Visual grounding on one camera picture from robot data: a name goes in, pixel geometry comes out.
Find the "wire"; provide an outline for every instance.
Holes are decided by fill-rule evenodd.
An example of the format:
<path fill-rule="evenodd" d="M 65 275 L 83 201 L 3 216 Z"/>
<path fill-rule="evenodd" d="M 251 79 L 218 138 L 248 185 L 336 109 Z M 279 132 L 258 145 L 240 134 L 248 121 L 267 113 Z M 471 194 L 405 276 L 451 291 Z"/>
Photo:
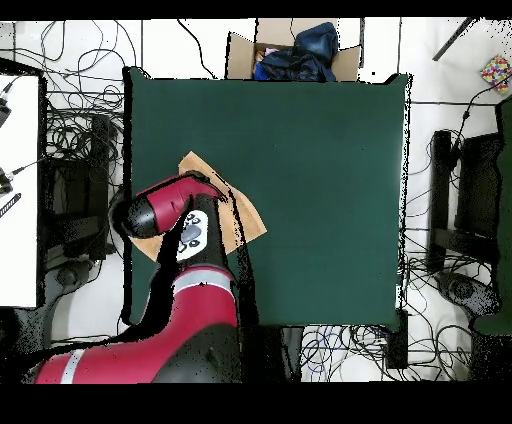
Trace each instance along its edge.
<path fill-rule="evenodd" d="M 18 75 L 16 78 L 14 78 L 9 84 L 7 84 L 2 91 L 0 91 L 0 95 L 2 93 L 5 93 L 7 94 L 9 92 L 9 90 L 11 89 L 12 85 L 19 79 L 21 78 L 23 75 Z"/>
<path fill-rule="evenodd" d="M 100 262 L 100 268 L 98 269 L 98 273 L 96 274 L 96 277 L 94 277 L 92 280 L 87 281 L 87 283 L 85 283 L 85 284 L 92 283 L 93 281 L 96 281 L 98 279 L 98 277 L 101 274 L 101 267 L 102 266 L 103 266 L 103 261 Z"/>
<path fill-rule="evenodd" d="M 485 93 L 486 91 L 490 91 L 492 90 L 493 88 L 497 87 L 498 85 L 501 85 L 501 84 L 504 84 L 508 81 L 508 79 L 512 77 L 512 73 L 510 75 L 508 75 L 506 78 L 503 78 L 501 81 L 498 81 L 497 83 L 491 85 L 490 87 L 486 88 L 485 90 L 482 90 L 482 91 L 479 91 L 478 93 L 476 93 L 473 98 L 469 101 L 469 104 L 468 104 L 468 107 L 466 108 L 464 114 L 462 115 L 462 123 L 460 125 L 460 130 L 459 130 L 459 136 L 457 137 L 457 140 L 455 140 L 455 144 L 453 146 L 454 149 L 458 149 L 459 147 L 459 143 L 460 143 L 460 136 L 462 135 L 462 130 L 464 129 L 464 124 L 466 122 L 466 120 L 469 118 L 469 109 L 471 109 L 471 106 L 473 106 L 473 102 L 475 101 L 475 99 L 480 96 L 480 94 L 483 94 Z"/>
<path fill-rule="evenodd" d="M 211 75 L 211 77 L 212 77 L 213 79 L 218 79 L 215 75 L 213 75 L 212 71 L 210 71 L 210 70 L 209 70 L 209 69 L 204 65 L 204 63 L 203 63 L 203 51 L 202 51 L 202 49 L 201 49 L 201 43 L 199 43 L 199 40 L 197 39 L 197 37 L 196 37 L 194 34 L 192 34 L 192 32 L 191 32 L 191 31 L 190 31 L 190 30 L 189 30 L 189 29 L 188 29 L 188 28 L 183 24 L 183 22 L 181 22 L 181 20 L 179 20 L 179 19 L 176 19 L 176 20 L 178 21 L 178 24 L 180 24 L 180 26 L 181 26 L 185 31 L 187 31 L 187 32 L 190 34 L 190 36 L 191 36 L 191 37 L 196 41 L 196 43 L 197 43 L 197 47 L 199 47 L 199 59 L 201 60 L 201 66 L 203 67 L 203 69 L 204 69 L 206 72 L 208 72 L 208 73 Z"/>

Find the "blue cloth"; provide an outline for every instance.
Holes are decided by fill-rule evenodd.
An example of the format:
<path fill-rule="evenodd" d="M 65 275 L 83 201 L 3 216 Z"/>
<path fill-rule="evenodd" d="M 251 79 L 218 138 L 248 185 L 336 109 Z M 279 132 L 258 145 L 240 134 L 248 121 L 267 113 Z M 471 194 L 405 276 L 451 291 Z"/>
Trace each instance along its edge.
<path fill-rule="evenodd" d="M 331 71 L 338 53 L 338 33 L 331 22 L 297 34 L 291 49 L 265 56 L 261 66 L 274 81 L 336 81 Z"/>
<path fill-rule="evenodd" d="M 258 81 L 266 81 L 268 80 L 268 75 L 261 66 L 261 62 L 256 64 L 256 70 L 254 71 L 254 79 Z"/>

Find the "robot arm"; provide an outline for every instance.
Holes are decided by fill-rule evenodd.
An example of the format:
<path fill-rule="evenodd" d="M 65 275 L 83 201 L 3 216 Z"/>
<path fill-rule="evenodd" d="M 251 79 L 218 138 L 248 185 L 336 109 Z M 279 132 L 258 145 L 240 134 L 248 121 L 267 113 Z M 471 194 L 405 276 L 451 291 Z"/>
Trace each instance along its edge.
<path fill-rule="evenodd" d="M 221 196 L 204 176 L 187 173 L 139 193 L 114 213 L 117 228 L 135 237 L 152 237 L 184 222 L 177 252 L 172 237 L 164 236 L 160 253 L 172 257 L 160 261 L 154 276 L 169 285 L 174 298 L 168 323 L 144 340 L 53 356 L 39 368 L 36 383 L 240 381 L 234 277 L 217 209 Z"/>

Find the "green tabletop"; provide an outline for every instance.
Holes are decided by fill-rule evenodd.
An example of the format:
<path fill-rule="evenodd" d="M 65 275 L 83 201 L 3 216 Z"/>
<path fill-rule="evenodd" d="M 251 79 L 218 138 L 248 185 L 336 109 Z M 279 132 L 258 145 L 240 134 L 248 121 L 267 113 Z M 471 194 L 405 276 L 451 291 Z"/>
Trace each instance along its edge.
<path fill-rule="evenodd" d="M 194 151 L 247 195 L 267 228 L 248 245 L 262 324 L 395 322 L 406 75 L 389 84 L 130 75 L 133 192 L 176 174 Z M 132 322 L 154 269 L 134 248 Z"/>

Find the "white desk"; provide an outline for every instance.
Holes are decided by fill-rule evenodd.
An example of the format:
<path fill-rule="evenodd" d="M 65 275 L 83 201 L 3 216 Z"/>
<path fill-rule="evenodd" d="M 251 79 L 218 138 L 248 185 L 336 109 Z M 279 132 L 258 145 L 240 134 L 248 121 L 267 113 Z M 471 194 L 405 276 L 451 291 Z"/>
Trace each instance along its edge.
<path fill-rule="evenodd" d="M 12 76 L 0 75 L 0 90 Z M 0 128 L 0 167 L 6 173 L 37 160 L 38 81 L 21 77 L 8 95 L 11 114 Z M 13 191 L 0 197 L 0 208 L 16 193 L 21 199 L 0 218 L 0 306 L 36 306 L 37 164 L 11 182 Z"/>

